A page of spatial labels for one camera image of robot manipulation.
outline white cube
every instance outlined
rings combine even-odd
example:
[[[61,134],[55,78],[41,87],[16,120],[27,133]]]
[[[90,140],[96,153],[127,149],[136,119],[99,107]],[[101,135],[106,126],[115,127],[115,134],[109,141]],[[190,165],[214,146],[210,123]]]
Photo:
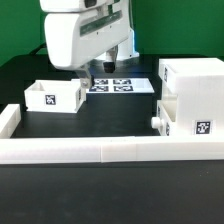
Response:
[[[36,80],[24,91],[27,111],[77,113],[86,100],[86,91],[80,80]]]

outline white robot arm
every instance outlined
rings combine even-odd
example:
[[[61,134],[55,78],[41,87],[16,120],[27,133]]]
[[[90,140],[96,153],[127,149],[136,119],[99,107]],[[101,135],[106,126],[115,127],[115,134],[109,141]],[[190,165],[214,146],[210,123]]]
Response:
[[[129,0],[40,0],[52,64],[77,70],[126,40]]]

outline white container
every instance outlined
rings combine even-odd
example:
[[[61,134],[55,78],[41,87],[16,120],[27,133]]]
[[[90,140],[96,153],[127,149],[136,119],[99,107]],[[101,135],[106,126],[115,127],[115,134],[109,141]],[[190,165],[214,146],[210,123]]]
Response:
[[[224,134],[224,62],[161,59],[162,99],[152,127],[163,136]]]
[[[24,91],[27,111],[77,113],[86,100],[86,91],[80,80],[36,80]]]

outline cylindrical knob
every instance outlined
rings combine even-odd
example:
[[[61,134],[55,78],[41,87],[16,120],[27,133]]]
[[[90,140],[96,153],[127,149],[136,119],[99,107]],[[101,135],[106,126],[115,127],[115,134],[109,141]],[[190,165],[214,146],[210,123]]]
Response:
[[[152,125],[152,128],[158,129],[163,125],[162,120],[159,117],[152,117],[151,125]]]

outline black tabletop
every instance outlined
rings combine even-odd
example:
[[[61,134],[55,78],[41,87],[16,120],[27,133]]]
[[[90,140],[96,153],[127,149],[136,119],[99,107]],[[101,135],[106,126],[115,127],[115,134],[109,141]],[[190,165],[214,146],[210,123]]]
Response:
[[[154,135],[149,121],[161,88],[157,63],[144,56],[113,76],[91,68],[96,78],[149,78],[155,94],[89,95],[77,114],[23,107],[13,138]],[[71,77],[54,70],[46,56],[13,58],[0,69],[1,108],[24,105],[21,90],[36,79]],[[0,192],[1,224],[222,224],[224,162],[1,165]]]

